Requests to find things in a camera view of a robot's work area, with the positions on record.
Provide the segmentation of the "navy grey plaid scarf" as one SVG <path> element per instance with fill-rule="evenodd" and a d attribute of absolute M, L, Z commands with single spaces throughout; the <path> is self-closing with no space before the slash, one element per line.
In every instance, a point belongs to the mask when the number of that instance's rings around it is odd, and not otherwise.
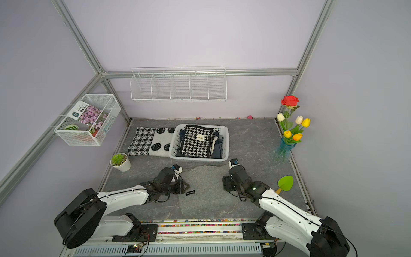
<path fill-rule="evenodd" d="M 177 149 L 176 157 L 185 157 L 185 155 L 182 153 L 183 150 L 183 143 L 184 143 L 184 138 L 185 138 L 185 130 L 181 129 L 179 132 L 180 135 L 180 144 Z M 213 150 L 211 153 L 210 158 L 222 158 L 222 151 L 223 151 L 223 142 L 224 138 L 219 136 L 219 132 L 214 132 L 213 138 L 215 138 Z"/>

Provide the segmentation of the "white plastic perforated basket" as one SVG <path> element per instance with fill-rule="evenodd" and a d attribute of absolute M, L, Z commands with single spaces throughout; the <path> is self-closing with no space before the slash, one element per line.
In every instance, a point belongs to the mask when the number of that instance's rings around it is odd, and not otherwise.
<path fill-rule="evenodd" d="M 227 127 L 180 124 L 171 139 L 169 157 L 182 161 L 223 162 L 228 159 L 229 150 Z"/>

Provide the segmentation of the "black white houndstooth scarf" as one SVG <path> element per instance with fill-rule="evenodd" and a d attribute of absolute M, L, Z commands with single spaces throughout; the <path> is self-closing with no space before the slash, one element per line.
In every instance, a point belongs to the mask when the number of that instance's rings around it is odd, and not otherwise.
<path fill-rule="evenodd" d="M 210 158 L 215 138 L 214 129 L 198 125 L 185 126 L 185 138 L 182 153 L 185 157 Z"/>

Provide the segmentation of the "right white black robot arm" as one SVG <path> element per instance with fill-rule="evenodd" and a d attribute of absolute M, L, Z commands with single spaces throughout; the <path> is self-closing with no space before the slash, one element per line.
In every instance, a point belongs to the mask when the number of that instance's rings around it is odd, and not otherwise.
<path fill-rule="evenodd" d="M 338 223 L 303 211 L 282 198 L 261 181 L 254 181 L 233 159 L 224 189 L 241 201 L 250 200 L 264 213 L 255 225 L 273 238 L 279 238 L 310 257 L 346 257 L 351 248 Z"/>

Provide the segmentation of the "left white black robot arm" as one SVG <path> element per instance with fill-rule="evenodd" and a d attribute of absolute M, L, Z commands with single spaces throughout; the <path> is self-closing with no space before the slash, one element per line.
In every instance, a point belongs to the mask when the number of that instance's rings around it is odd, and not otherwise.
<path fill-rule="evenodd" d="M 159 203 L 161 196 L 184 194 L 189 184 L 180 175 L 182 171 L 178 165 L 164 168 L 153 181 L 123 190 L 83 190 L 54 219 L 62 244 L 73 249 L 91 239 L 106 237 L 114 243 L 153 242 L 158 230 L 156 225 L 143 225 L 132 213 L 121 216 L 113 213 L 130 206 Z"/>

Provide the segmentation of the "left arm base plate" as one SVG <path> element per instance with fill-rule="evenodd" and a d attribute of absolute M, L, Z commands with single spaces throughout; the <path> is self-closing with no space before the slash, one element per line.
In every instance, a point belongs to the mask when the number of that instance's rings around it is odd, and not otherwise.
<path fill-rule="evenodd" d="M 135 225 L 124 236 L 113 236 L 112 242 L 125 243 L 125 242 L 154 242 L 156 241 L 158 232 L 157 224 L 143 224 Z"/>

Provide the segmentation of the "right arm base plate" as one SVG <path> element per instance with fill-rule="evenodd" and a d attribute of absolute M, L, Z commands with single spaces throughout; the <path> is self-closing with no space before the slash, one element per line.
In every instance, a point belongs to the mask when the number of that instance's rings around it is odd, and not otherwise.
<path fill-rule="evenodd" d="M 243 240 L 245 241 L 258 241 L 258 240 L 272 240 L 276 238 L 270 236 L 265 228 L 257 223 L 242 223 L 241 230 L 243 233 Z"/>

